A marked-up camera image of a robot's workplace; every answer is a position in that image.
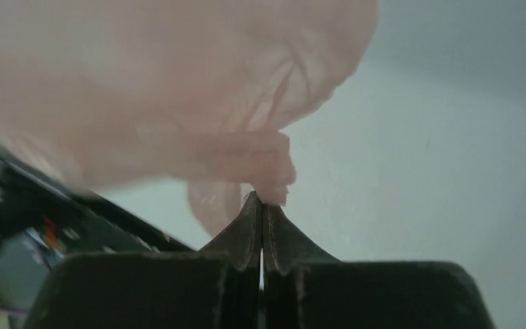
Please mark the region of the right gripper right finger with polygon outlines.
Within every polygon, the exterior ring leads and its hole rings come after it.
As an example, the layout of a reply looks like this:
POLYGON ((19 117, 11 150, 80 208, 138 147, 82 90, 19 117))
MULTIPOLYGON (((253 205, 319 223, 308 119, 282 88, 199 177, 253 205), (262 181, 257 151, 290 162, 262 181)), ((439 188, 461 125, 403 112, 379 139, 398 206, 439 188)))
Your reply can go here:
POLYGON ((267 328, 493 328, 474 279, 447 261, 339 260, 277 206, 262 209, 267 328))

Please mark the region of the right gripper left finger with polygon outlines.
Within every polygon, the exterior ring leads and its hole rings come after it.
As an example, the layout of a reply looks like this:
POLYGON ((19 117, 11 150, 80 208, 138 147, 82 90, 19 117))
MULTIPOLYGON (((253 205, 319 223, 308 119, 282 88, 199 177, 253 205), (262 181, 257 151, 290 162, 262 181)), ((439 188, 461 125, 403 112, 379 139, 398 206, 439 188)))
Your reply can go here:
POLYGON ((257 328, 262 202, 195 252, 90 252, 46 277, 26 328, 257 328))

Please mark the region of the pink plastic trash bag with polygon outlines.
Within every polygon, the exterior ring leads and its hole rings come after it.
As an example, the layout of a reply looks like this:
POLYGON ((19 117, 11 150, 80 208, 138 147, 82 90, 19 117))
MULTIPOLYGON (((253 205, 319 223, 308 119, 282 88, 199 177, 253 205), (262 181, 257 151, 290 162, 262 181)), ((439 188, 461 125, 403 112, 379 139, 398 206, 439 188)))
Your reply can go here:
POLYGON ((74 191, 169 176, 219 233, 286 203, 283 129, 353 75, 376 1, 0 1, 0 146, 74 191))

